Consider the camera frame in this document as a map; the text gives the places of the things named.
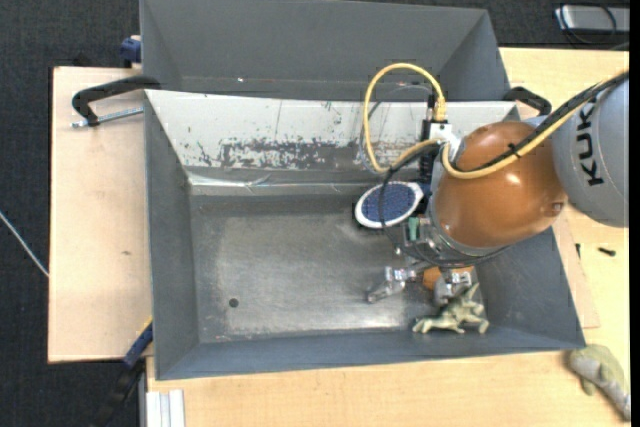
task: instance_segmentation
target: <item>orange object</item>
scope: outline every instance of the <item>orange object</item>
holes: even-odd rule
[[[533,131],[521,121],[478,128],[464,140],[456,166],[479,167],[508,151]],[[475,248],[514,244],[547,229],[567,196],[553,167],[551,143],[487,176],[463,180],[445,173],[435,193],[440,227],[454,241]]]

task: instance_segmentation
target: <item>small metal part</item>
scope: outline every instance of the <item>small metal part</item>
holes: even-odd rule
[[[426,262],[418,262],[407,267],[393,268],[387,266],[384,268],[384,281],[367,292],[367,302],[375,303],[380,299],[398,294],[404,290],[404,287],[410,279],[416,278],[418,273],[430,267]]]
[[[443,271],[433,288],[432,302],[435,306],[444,306],[471,287],[471,273],[457,272],[452,269]]]
[[[616,252],[613,249],[607,249],[606,247],[599,247],[598,251],[604,253],[605,255],[616,256]]]
[[[144,112],[142,107],[134,107],[132,109],[125,109],[123,111],[112,112],[111,114],[105,114],[104,116],[98,116],[98,124],[105,123],[107,121],[113,121],[116,119],[128,118],[129,116],[135,116],[136,114],[141,114]],[[89,121],[86,119],[81,119],[80,121],[74,121],[71,123],[73,128],[81,128],[88,127]]]

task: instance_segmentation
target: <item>white cable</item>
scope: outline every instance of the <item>white cable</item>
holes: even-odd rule
[[[33,263],[35,263],[38,266],[38,269],[40,269],[40,271],[42,271],[42,274],[44,274],[48,278],[49,277],[49,271],[47,270],[47,268],[44,265],[42,265],[42,262],[33,253],[33,251],[31,251],[31,248],[29,246],[27,246],[27,243],[20,236],[20,234],[18,233],[18,230],[16,230],[13,227],[13,224],[11,224],[9,222],[9,219],[7,219],[5,217],[5,215],[2,213],[2,210],[0,210],[0,219],[2,219],[4,221],[4,224],[7,225],[7,228],[9,228],[9,230],[11,230],[11,233],[13,233],[15,235],[15,237],[18,239],[18,242],[20,242],[20,244],[22,244],[22,247],[27,252],[27,254],[31,257],[31,259],[33,260]]]

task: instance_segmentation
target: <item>small object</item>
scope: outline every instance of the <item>small object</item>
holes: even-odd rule
[[[106,121],[114,121],[116,119],[128,118],[129,116],[135,116],[136,114],[141,114],[144,112],[143,107],[134,107],[133,109],[125,109],[123,111],[112,112],[110,114],[105,114],[104,116],[98,116],[96,118],[97,124],[105,123]],[[80,121],[74,121],[71,123],[72,128],[82,128],[90,126],[89,121],[87,119],[81,119]]]
[[[121,95],[123,93],[129,93],[137,89],[160,89],[160,83],[153,77],[134,75],[132,77],[127,77],[78,91],[71,99],[71,106],[84,118],[84,120],[74,123],[72,126],[78,127],[88,125],[90,127],[97,127],[101,123],[101,120],[102,122],[111,121],[142,112],[141,109],[129,109],[98,117],[98,115],[89,106],[89,103],[91,102],[111,98],[112,96]]]
[[[142,43],[133,38],[127,38],[120,44],[120,57],[131,63],[142,62]]]
[[[468,290],[472,285],[472,270],[473,266],[443,271],[433,286],[433,296],[431,298],[433,305],[444,306]]]
[[[580,376],[582,389],[593,395],[600,388],[616,405],[625,420],[631,420],[631,393],[622,366],[604,345],[588,345],[571,351],[569,366]]]
[[[616,252],[613,249],[607,249],[606,247],[599,247],[598,251],[604,253],[605,255],[616,256]]]
[[[376,185],[365,192],[356,203],[356,220],[367,228],[382,228],[382,214],[385,226],[399,224],[413,213],[423,197],[424,192],[417,183],[389,182],[386,186]]]
[[[151,340],[153,340],[153,322],[149,319],[144,329],[138,335],[138,338],[136,338],[136,341],[133,342],[133,345],[127,351],[123,363],[129,368],[133,368],[136,361],[140,359],[144,350],[151,343]]]
[[[454,297],[440,310],[437,317],[422,317],[413,326],[414,333],[428,333],[432,328],[450,329],[458,334],[464,334],[460,327],[463,323],[471,323],[478,326],[478,332],[483,334],[489,327],[489,321],[479,315],[484,311],[484,306],[475,302],[472,297],[478,289],[476,283],[458,297]]]
[[[384,268],[384,281],[372,288],[367,293],[367,302],[375,303],[380,299],[398,294],[404,290],[406,282],[416,278],[418,273],[427,268],[430,264],[427,262],[418,262],[408,267],[394,269],[387,266]]]
[[[563,31],[575,33],[620,34],[629,32],[630,9],[565,4],[555,10]]]
[[[148,391],[145,396],[146,424],[148,427],[184,427],[184,392],[181,389],[168,393]]]

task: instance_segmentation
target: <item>power strip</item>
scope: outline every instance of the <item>power strip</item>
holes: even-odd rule
[[[576,33],[629,32],[629,8],[564,5],[555,10],[563,31]]]

